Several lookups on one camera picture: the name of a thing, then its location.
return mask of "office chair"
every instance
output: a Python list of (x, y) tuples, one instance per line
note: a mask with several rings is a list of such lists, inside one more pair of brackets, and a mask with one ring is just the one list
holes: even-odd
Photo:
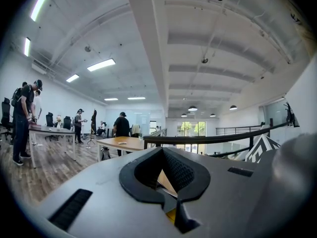
[(8, 98), (4, 98), (4, 101), (2, 102), (1, 124), (7, 131), (1, 133), (0, 136), (5, 135), (5, 139), (7, 140), (8, 135), (12, 135), (10, 131), (13, 128), (13, 123), (10, 122), (10, 100)]
[[(54, 127), (53, 114), (50, 113), (50, 112), (46, 115), (46, 124), (47, 124), (48, 127)], [(50, 141), (51, 141), (52, 138), (54, 138), (54, 139), (56, 139), (58, 141), (58, 136), (55, 136), (55, 135), (46, 136), (45, 139), (46, 138), (49, 138)]]
[(71, 118), (70, 117), (65, 117), (64, 118), (63, 128), (70, 130), (70, 127), (71, 127)]

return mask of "person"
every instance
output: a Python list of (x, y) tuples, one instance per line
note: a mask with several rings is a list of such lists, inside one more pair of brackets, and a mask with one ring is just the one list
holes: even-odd
[[(40, 94), (41, 94), (40, 90), (35, 91), (35, 97), (34, 97), (34, 102), (33, 102), (34, 111), (35, 111), (34, 119), (37, 120), (37, 124), (39, 124), (38, 120), (40, 119), (40, 115), (42, 113), (42, 100), (41, 100)], [(34, 138), (32, 138), (32, 144), (33, 145), (38, 145), (37, 142), (36, 142), (35, 135), (34, 135)]]
[(77, 111), (77, 114), (75, 116), (75, 122), (74, 122), (74, 126), (75, 126), (75, 141), (76, 141), (76, 137), (78, 139), (78, 143), (83, 144), (84, 142), (81, 141), (80, 139), (80, 132), (81, 132), (81, 123), (82, 122), (87, 122), (86, 119), (81, 119), (81, 114), (83, 113), (82, 109), (79, 109)]
[[(27, 84), (28, 84), (27, 82), (23, 82), (23, 83), (22, 83), (22, 88), (23, 88), (24, 86), (26, 86)], [(12, 120), (12, 124), (13, 124), (13, 130), (12, 130), (10, 145), (13, 145), (14, 137), (15, 137), (15, 107), (13, 107), (13, 120)]]
[(97, 136), (100, 136), (103, 132), (106, 131), (106, 126), (103, 121), (100, 122), (101, 126), (98, 127)]
[[(115, 137), (129, 137), (130, 135), (130, 124), (126, 119), (125, 112), (121, 112), (120, 116), (114, 122), (113, 132)], [(121, 150), (118, 150), (118, 156), (121, 156)]]
[(32, 123), (32, 117), (35, 116), (34, 112), (34, 91), (43, 90), (41, 80), (36, 80), (33, 85), (25, 85), (21, 89), (21, 97), (16, 105), (15, 114), (15, 140), (13, 144), (13, 162), (18, 166), (22, 166), (21, 159), (30, 159), (31, 156), (25, 152), (26, 143), (28, 141), (29, 124)]

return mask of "white ceiling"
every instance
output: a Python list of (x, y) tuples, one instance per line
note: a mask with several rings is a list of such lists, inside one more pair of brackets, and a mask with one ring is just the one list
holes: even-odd
[[(46, 0), (37, 24), (31, 56), (56, 80), (77, 73), (70, 87), (116, 104), (145, 96), (164, 106), (166, 94), (169, 109), (180, 112), (190, 105), (215, 112), (305, 55), (281, 0)], [(87, 70), (109, 58), (116, 65)]]

